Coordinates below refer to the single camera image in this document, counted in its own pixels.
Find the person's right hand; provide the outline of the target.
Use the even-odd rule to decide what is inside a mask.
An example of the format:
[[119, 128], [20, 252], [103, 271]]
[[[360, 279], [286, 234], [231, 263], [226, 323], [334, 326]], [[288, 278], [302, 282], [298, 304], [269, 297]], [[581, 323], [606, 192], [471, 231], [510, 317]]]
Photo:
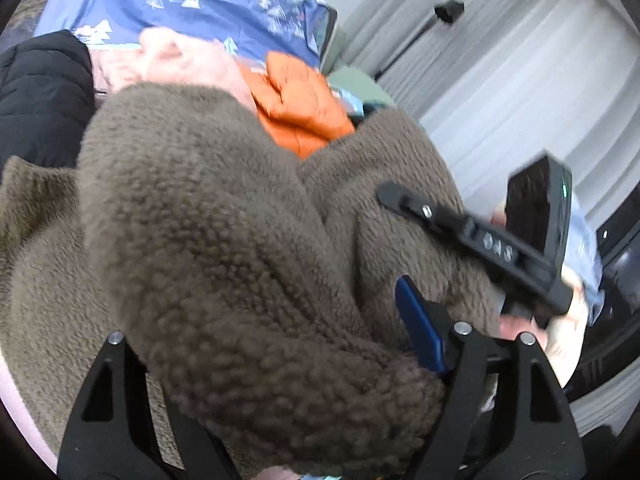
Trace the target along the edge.
[[541, 345], [555, 377], [565, 387], [579, 362], [582, 343], [587, 327], [589, 307], [585, 292], [585, 281], [579, 274], [580, 266], [589, 262], [585, 252], [584, 222], [576, 217], [570, 219], [567, 248], [562, 264], [562, 281], [573, 289], [573, 298], [566, 315], [552, 318], [546, 328], [541, 328], [532, 318], [520, 318], [512, 314], [500, 315], [500, 337], [513, 340], [518, 334], [529, 332]]

